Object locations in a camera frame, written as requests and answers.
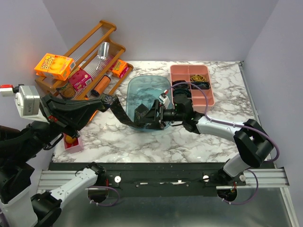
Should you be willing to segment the teal transparent plastic tray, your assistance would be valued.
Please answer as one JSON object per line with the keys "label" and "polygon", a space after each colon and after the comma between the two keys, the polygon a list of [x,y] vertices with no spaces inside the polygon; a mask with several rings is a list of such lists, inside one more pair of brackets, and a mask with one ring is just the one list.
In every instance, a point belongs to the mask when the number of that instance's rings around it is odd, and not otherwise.
{"label": "teal transparent plastic tray", "polygon": [[170,87],[170,81],[163,76],[143,75],[130,80],[127,88],[126,114],[134,121],[135,109],[143,104],[151,109],[154,100]]}

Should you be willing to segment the dark patterned necktie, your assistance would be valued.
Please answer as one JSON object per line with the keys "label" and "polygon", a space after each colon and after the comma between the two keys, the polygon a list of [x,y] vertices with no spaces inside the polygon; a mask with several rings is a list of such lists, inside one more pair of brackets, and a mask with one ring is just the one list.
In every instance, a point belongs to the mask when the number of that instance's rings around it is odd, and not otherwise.
{"label": "dark patterned necktie", "polygon": [[137,123],[129,118],[129,116],[123,109],[117,95],[101,94],[96,99],[101,102],[101,108],[100,108],[101,112],[105,112],[108,109],[110,109],[114,114],[114,116],[116,117],[116,119],[118,119],[122,124],[138,130],[149,129],[147,124]]}

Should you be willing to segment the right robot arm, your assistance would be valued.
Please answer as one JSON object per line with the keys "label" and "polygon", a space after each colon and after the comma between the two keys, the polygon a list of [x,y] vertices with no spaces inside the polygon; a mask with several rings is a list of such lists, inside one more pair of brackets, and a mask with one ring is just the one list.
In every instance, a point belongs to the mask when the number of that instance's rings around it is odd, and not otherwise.
{"label": "right robot arm", "polygon": [[250,167],[260,167],[274,148],[268,135],[253,119],[244,123],[220,123],[195,111],[192,101],[185,95],[175,96],[173,103],[173,109],[167,109],[159,100],[155,100],[151,108],[140,105],[135,110],[135,123],[143,124],[148,129],[162,130],[168,122],[181,122],[188,132],[214,135],[234,142],[238,154],[209,176],[212,182],[229,185],[239,173]]}

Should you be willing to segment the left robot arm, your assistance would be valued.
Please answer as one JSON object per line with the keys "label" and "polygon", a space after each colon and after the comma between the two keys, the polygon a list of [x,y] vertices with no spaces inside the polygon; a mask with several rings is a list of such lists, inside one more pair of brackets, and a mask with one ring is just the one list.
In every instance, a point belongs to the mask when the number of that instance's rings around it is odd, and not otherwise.
{"label": "left robot arm", "polygon": [[106,182],[105,169],[93,162],[66,184],[30,196],[34,169],[28,161],[41,150],[51,149],[64,135],[78,137],[95,111],[105,112],[116,101],[110,95],[82,101],[46,95],[39,101],[41,120],[21,131],[1,127],[0,211],[4,222],[11,227],[50,227],[71,199]]}

